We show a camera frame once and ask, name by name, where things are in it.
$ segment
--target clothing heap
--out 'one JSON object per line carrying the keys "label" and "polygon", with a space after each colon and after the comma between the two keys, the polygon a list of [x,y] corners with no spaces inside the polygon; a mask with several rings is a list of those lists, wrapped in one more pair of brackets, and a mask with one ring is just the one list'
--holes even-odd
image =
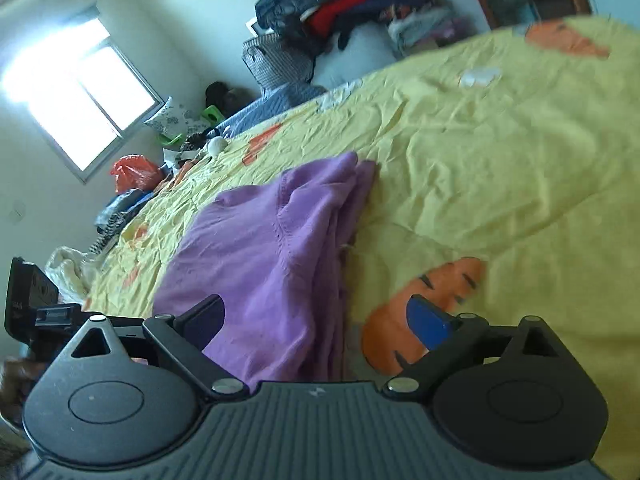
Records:
{"label": "clothing heap", "polygon": [[334,33],[345,49],[353,29],[367,22],[388,26],[402,56],[422,42],[451,42],[464,34],[462,20],[439,0],[260,0],[255,11],[261,28],[313,57]]}
{"label": "clothing heap", "polygon": [[153,191],[129,189],[116,195],[95,219],[98,239],[89,248],[91,254],[100,254],[117,237],[154,196]]}

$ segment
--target white pillow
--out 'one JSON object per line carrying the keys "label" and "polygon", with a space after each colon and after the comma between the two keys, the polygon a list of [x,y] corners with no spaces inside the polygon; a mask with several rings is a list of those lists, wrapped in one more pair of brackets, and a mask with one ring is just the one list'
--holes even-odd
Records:
{"label": "white pillow", "polygon": [[169,97],[162,109],[148,121],[145,121],[145,124],[170,139],[181,134],[187,137],[199,134],[211,127],[209,121],[204,120],[185,105],[174,103],[172,97]]}
{"label": "white pillow", "polygon": [[382,70],[397,60],[389,33],[379,23],[365,23],[353,29],[343,52],[338,50],[337,34],[330,41],[333,48],[316,59],[312,81],[327,90]]}

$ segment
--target patterned pillow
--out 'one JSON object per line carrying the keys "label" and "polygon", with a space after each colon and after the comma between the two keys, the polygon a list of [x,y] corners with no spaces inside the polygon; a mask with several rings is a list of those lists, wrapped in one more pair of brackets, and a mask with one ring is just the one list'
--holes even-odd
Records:
{"label": "patterned pillow", "polygon": [[185,105],[174,103],[169,97],[162,109],[151,117],[145,124],[159,134],[165,134],[170,139],[184,134],[202,133],[211,124],[189,110]]}

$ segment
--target purple sweater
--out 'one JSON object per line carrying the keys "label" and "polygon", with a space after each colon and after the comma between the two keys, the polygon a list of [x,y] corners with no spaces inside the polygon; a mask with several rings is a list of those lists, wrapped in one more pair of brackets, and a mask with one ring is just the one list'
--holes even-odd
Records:
{"label": "purple sweater", "polygon": [[354,234],[374,171],[351,152],[220,193],[181,241],[154,314],[178,316],[219,294],[225,323],[204,350],[210,359],[252,388],[339,380],[340,248]]}

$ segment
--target metal screw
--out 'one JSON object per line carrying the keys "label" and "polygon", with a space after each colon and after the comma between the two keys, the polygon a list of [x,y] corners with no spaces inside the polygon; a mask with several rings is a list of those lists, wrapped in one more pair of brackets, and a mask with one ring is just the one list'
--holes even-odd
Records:
{"label": "metal screw", "polygon": [[386,384],[386,387],[396,394],[410,394],[420,387],[420,383],[411,377],[395,377]]}
{"label": "metal screw", "polygon": [[211,389],[220,395],[233,395],[242,391],[244,383],[236,378],[218,379]]}

